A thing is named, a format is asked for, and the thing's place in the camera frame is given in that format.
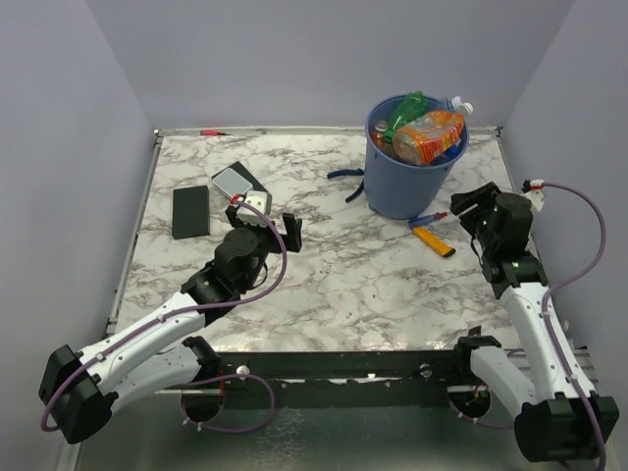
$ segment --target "gray wall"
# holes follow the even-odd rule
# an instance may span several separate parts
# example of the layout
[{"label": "gray wall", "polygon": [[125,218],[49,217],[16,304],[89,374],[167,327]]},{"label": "gray wall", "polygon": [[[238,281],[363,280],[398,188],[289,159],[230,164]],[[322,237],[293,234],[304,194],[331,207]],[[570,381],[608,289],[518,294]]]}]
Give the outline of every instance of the gray wall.
[{"label": "gray wall", "polygon": [[462,94],[504,125],[571,0],[86,0],[155,128],[362,125]]},{"label": "gray wall", "polygon": [[[515,106],[504,130],[516,181],[543,178],[586,190],[608,225],[599,267],[556,295],[578,343],[591,349],[602,387],[623,414],[614,434],[628,468],[626,374],[626,125],[628,119],[628,4],[577,0]],[[548,189],[535,240],[551,281],[584,267],[599,240],[595,216],[577,197]]]},{"label": "gray wall", "polygon": [[104,333],[153,136],[82,0],[5,2],[0,43],[0,467],[51,470],[41,374]]}]

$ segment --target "gray floor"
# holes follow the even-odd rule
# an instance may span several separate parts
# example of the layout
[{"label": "gray floor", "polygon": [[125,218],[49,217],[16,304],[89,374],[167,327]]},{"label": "gray floor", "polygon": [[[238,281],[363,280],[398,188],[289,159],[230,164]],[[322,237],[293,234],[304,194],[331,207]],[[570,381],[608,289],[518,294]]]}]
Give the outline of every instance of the gray floor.
[{"label": "gray floor", "polygon": [[[229,411],[230,426],[264,411]],[[506,420],[497,404],[487,420]],[[593,465],[578,469],[593,469]],[[512,432],[456,420],[449,409],[283,409],[244,436],[183,426],[179,397],[154,395],[123,410],[80,450],[80,471],[559,470],[531,464]]]}]

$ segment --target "white marble surface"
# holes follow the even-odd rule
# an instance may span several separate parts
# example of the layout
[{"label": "white marble surface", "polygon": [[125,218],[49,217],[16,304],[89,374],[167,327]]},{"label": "white marble surface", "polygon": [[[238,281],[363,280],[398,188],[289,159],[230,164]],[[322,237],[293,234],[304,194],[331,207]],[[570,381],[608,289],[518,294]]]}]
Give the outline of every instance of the white marble surface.
[{"label": "white marble surface", "polygon": [[[363,168],[364,150],[362,135],[166,137],[117,329],[150,313],[213,258],[231,226],[224,214],[227,199],[210,176],[239,160],[273,193],[274,219],[281,219],[283,211],[303,218],[303,249],[288,256],[287,276],[271,295],[202,331],[216,349],[449,348],[478,325],[504,346],[520,346],[480,274],[468,234],[454,218],[431,226],[457,250],[443,259],[404,222],[370,211],[364,194],[344,202],[359,178],[328,181],[326,175]],[[452,193],[488,181],[510,189],[496,139],[472,135],[430,211],[446,210]],[[212,234],[173,240],[172,191],[199,184],[210,185]],[[278,273],[280,257],[271,254],[268,262],[270,280]]]}]

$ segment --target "blue trash bin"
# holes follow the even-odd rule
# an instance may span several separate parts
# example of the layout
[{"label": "blue trash bin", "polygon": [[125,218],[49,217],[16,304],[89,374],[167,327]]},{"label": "blue trash bin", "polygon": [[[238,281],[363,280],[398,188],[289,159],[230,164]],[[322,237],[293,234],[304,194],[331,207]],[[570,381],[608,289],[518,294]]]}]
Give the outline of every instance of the blue trash bin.
[{"label": "blue trash bin", "polygon": [[[405,95],[393,96],[377,105],[366,118],[366,162],[364,192],[369,207],[392,219],[410,219],[425,211],[443,186],[453,164],[467,148],[469,133],[466,124],[457,148],[435,159],[437,165],[416,166],[398,162],[382,152],[371,139],[371,132],[381,121],[388,121]],[[438,101],[426,96],[431,110]]]}]

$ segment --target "blue-handled pliers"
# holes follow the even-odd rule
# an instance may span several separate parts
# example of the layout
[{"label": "blue-handled pliers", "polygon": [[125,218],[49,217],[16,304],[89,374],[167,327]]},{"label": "blue-handled pliers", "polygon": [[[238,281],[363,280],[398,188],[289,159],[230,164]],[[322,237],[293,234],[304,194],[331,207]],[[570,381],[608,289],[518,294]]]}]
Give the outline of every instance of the blue-handled pliers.
[{"label": "blue-handled pliers", "polygon": [[[364,171],[362,169],[336,170],[335,172],[329,172],[327,174],[327,178],[331,180],[331,179],[335,179],[336,177],[344,177],[347,175],[351,175],[355,177],[362,177],[364,175]],[[355,198],[357,198],[360,194],[362,194],[362,191],[364,191],[364,179],[362,179],[362,182],[360,182],[360,186],[357,188],[357,190],[355,190],[352,194],[350,194],[347,198],[345,198],[344,201],[347,203],[350,203]]]}]

